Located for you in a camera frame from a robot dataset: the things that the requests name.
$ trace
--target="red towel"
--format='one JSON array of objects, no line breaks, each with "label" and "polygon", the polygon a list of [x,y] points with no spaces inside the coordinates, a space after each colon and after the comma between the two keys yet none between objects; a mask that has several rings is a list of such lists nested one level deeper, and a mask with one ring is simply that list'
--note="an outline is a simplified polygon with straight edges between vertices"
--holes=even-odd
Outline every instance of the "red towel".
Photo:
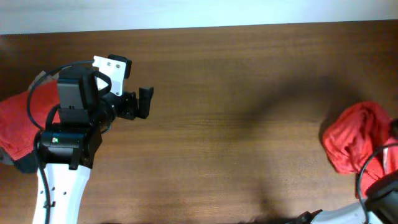
[{"label": "red towel", "polygon": [[[0,102],[0,147],[15,161],[32,152],[34,136],[38,131],[27,115],[28,94],[25,91]],[[33,118],[44,127],[47,114],[59,102],[56,81],[39,86],[30,104]],[[57,114],[54,122],[59,122]]]},{"label": "red towel", "polygon": [[[360,172],[375,148],[397,142],[390,138],[391,119],[374,102],[358,103],[347,110],[323,134],[323,146],[340,174]],[[380,153],[368,165],[361,181],[363,194],[375,181],[398,169],[398,150]]]}]

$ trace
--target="wooden table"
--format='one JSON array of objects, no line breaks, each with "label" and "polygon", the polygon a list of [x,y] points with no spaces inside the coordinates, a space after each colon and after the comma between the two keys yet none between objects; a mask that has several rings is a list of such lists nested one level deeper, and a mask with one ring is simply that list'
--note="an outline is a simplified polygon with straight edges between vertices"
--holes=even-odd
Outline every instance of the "wooden table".
[{"label": "wooden table", "polygon": [[[319,136],[361,100],[398,114],[398,22],[0,37],[0,97],[42,70],[118,54],[125,90],[154,86],[147,120],[103,135],[79,223],[237,223],[356,201]],[[0,166],[0,223],[31,223],[35,175]]]}]

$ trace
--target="black wire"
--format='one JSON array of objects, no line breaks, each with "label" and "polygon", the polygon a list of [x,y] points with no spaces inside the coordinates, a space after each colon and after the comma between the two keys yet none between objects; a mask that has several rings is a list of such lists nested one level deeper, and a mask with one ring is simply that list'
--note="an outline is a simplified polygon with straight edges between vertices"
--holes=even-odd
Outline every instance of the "black wire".
[{"label": "black wire", "polygon": [[102,131],[101,134],[107,133],[111,128],[112,128],[112,123],[110,123],[110,124],[108,125],[108,127],[106,128],[106,130]]},{"label": "black wire", "polygon": [[47,115],[47,119],[45,120],[46,129],[51,127],[52,122],[54,121],[54,116],[60,108],[61,108],[60,104],[57,104],[53,108],[51,108],[50,112]]},{"label": "black wire", "polygon": [[42,131],[44,131],[44,128],[41,127],[33,118],[32,113],[30,112],[30,101],[32,99],[33,96],[33,92],[35,91],[35,89],[45,80],[45,78],[47,78],[50,75],[54,75],[57,72],[59,72],[60,70],[62,70],[63,68],[72,66],[72,65],[81,65],[81,64],[85,64],[85,63],[93,63],[94,60],[86,60],[86,61],[80,61],[80,62],[73,62],[73,63],[69,63],[66,65],[62,65],[54,70],[51,70],[49,72],[47,72],[46,74],[44,74],[39,80],[37,80],[37,82],[33,85],[32,89],[30,90],[28,97],[27,97],[27,106],[26,106],[26,110],[27,110],[27,115],[30,119],[30,121],[36,126],[38,127],[39,131],[36,133],[34,141],[33,141],[33,151],[34,151],[34,156],[36,159],[36,162],[38,164],[38,169],[40,172],[40,175],[42,176],[42,181],[43,181],[43,186],[44,186],[44,194],[45,194],[45,205],[44,208],[46,210],[45,212],[45,224],[49,224],[50,223],[50,214],[51,214],[51,198],[50,198],[50,188],[49,188],[49,183],[47,182],[47,177],[45,175],[44,172],[44,167],[43,167],[43,162],[41,161],[41,158],[39,156],[39,151],[38,151],[38,142],[39,142],[39,138],[40,135],[42,133]]},{"label": "black wire", "polygon": [[93,63],[93,62],[94,62],[94,60],[85,60],[85,61],[73,62],[73,63],[69,63],[69,64],[66,64],[66,65],[62,65],[62,66],[60,66],[60,67],[58,67],[58,68],[56,68],[56,69],[54,69],[54,70],[51,70],[51,71],[47,72],[47,73],[44,74],[39,80],[37,80],[37,82],[33,85],[32,89],[30,90],[30,92],[29,92],[29,94],[28,94],[28,97],[27,97],[27,106],[26,106],[27,115],[28,115],[30,121],[34,124],[34,126],[36,126],[37,128],[39,128],[39,129],[42,130],[42,131],[44,130],[44,128],[41,127],[41,125],[39,125],[39,124],[35,121],[35,119],[34,119],[33,116],[32,116],[32,113],[30,112],[30,101],[32,100],[33,92],[34,92],[35,89],[45,80],[45,78],[47,78],[47,77],[50,76],[50,75],[56,74],[57,72],[59,72],[59,71],[62,70],[63,68],[66,68],[66,67],[69,67],[69,66],[72,66],[72,65],[81,65],[81,64]]},{"label": "black wire", "polygon": [[360,204],[362,206],[363,212],[365,213],[365,222],[364,222],[364,224],[368,224],[369,223],[369,213],[368,213],[369,211],[368,211],[368,209],[365,206],[365,201],[363,199],[362,190],[361,190],[361,181],[362,181],[362,178],[363,178],[363,174],[364,174],[366,168],[368,167],[370,161],[373,158],[375,158],[381,151],[383,151],[383,150],[385,150],[385,149],[387,149],[389,147],[392,147],[392,146],[398,146],[398,143],[388,144],[388,145],[385,145],[385,146],[377,147],[376,150],[371,154],[371,156],[369,156],[369,158],[366,159],[366,162],[364,163],[364,165],[363,165],[363,167],[361,169],[361,172],[359,172],[358,179],[356,181],[356,191],[358,193],[359,202],[360,202]]}]

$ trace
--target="white bracket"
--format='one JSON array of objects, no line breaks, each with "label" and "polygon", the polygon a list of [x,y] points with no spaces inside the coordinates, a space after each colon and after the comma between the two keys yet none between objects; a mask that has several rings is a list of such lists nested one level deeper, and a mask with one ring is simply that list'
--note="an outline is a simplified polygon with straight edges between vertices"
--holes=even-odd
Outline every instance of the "white bracket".
[{"label": "white bracket", "polygon": [[[94,56],[93,67],[98,67],[98,70],[111,78],[112,88],[111,93],[116,96],[123,94],[123,80],[124,72],[126,71],[126,63],[99,56]],[[98,90],[102,90],[108,84],[97,78]]]},{"label": "white bracket", "polygon": [[[76,224],[83,191],[90,178],[91,169],[78,166],[70,170],[68,164],[47,164],[44,169],[50,188],[50,224]],[[40,171],[37,171],[38,192],[33,224],[43,224],[46,209],[45,193]]]},{"label": "white bracket", "polygon": [[[311,221],[311,224],[363,224],[365,214],[359,202],[334,211],[322,211]],[[373,213],[369,212],[370,224],[383,224]]]}]

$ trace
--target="black cable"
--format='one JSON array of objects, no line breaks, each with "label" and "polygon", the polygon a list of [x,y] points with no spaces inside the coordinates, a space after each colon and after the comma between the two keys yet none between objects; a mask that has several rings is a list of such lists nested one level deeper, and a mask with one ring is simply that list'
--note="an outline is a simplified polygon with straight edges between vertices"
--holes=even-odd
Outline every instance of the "black cable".
[{"label": "black cable", "polygon": [[112,123],[110,123],[110,124],[108,125],[108,127],[106,128],[106,130],[102,131],[101,134],[107,133],[111,128],[112,128]]},{"label": "black cable", "polygon": [[39,125],[39,124],[35,121],[35,119],[34,119],[33,116],[32,116],[32,113],[30,112],[30,101],[32,100],[33,92],[34,92],[35,89],[45,80],[45,78],[47,78],[47,77],[50,76],[50,75],[56,74],[57,72],[59,72],[59,71],[62,70],[63,68],[66,68],[66,67],[69,67],[69,66],[72,66],[72,65],[81,65],[81,64],[93,63],[93,62],[94,62],[94,60],[86,60],[86,61],[79,61],[79,62],[73,62],[73,63],[69,63],[69,64],[66,64],[66,65],[62,65],[62,66],[60,66],[60,67],[58,67],[58,68],[56,68],[56,69],[54,69],[54,70],[51,70],[51,71],[47,72],[47,73],[44,74],[39,80],[37,80],[37,82],[33,85],[32,89],[30,90],[30,92],[29,92],[29,94],[28,94],[28,97],[27,97],[27,106],[26,106],[27,115],[28,115],[30,121],[34,124],[34,126],[36,126],[37,128],[39,128],[39,129],[42,130],[42,131],[44,130],[44,128],[41,127],[41,125]]},{"label": "black cable", "polygon": [[47,119],[45,120],[45,128],[50,128],[52,125],[52,122],[54,120],[55,114],[57,111],[61,108],[60,104],[55,105],[53,108],[51,108],[50,112],[47,115]]},{"label": "black cable", "polygon": [[387,149],[389,147],[392,147],[392,146],[398,146],[398,143],[388,144],[388,145],[385,145],[385,146],[377,147],[376,150],[371,154],[371,156],[369,156],[369,158],[366,159],[366,162],[364,163],[364,165],[363,165],[363,167],[361,169],[361,172],[359,172],[358,179],[356,181],[356,191],[358,193],[359,203],[361,204],[363,212],[365,213],[365,222],[364,222],[364,224],[368,224],[369,223],[369,213],[368,213],[369,211],[368,211],[368,209],[365,206],[365,201],[363,199],[362,190],[361,190],[361,181],[362,181],[362,178],[363,178],[363,174],[364,174],[366,168],[368,167],[370,161],[373,158],[375,158],[381,151],[383,151],[383,150],[385,150],[385,149]]},{"label": "black cable", "polygon": [[[26,106],[27,115],[28,115],[30,121],[31,121],[36,127],[38,127],[38,129],[39,129],[39,131],[36,133],[35,138],[34,138],[34,141],[33,141],[33,152],[34,152],[34,155],[35,155],[35,160],[36,160],[36,162],[37,162],[40,175],[42,176],[42,181],[43,181],[43,186],[44,186],[44,194],[45,194],[45,205],[44,205],[44,208],[45,208],[45,211],[46,211],[46,212],[45,212],[45,221],[44,221],[45,224],[49,224],[49,223],[50,223],[50,214],[51,214],[51,206],[52,206],[52,205],[51,205],[51,198],[50,198],[49,183],[47,182],[47,177],[46,177],[45,172],[44,172],[43,162],[41,161],[41,158],[40,158],[40,156],[39,156],[39,151],[38,151],[39,148],[37,147],[38,142],[39,142],[40,135],[41,135],[42,131],[44,131],[44,128],[41,127],[41,126],[35,121],[35,119],[33,118],[32,113],[30,112],[30,101],[31,101],[31,99],[32,99],[33,92],[35,91],[35,89],[36,89],[36,88],[45,80],[45,78],[47,78],[48,76],[54,75],[54,74],[56,74],[57,72],[59,72],[60,70],[62,70],[63,68],[66,68],[66,67],[69,67],[69,66],[72,66],[72,65],[81,65],[81,64],[93,63],[93,62],[94,62],[94,60],[73,62],[73,63],[69,63],[69,64],[66,64],[66,65],[62,65],[62,66],[60,66],[60,67],[58,67],[58,68],[56,68],[56,69],[54,69],[54,70],[51,70],[51,71],[47,72],[47,73],[44,74],[39,80],[37,80],[37,82],[33,85],[32,89],[30,90],[30,92],[29,92],[29,94],[28,94],[28,97],[27,97],[27,106]],[[51,113],[52,113],[54,110],[55,110],[55,112],[56,112],[57,109],[58,109],[58,105],[55,106],[55,107],[51,110]]]}]

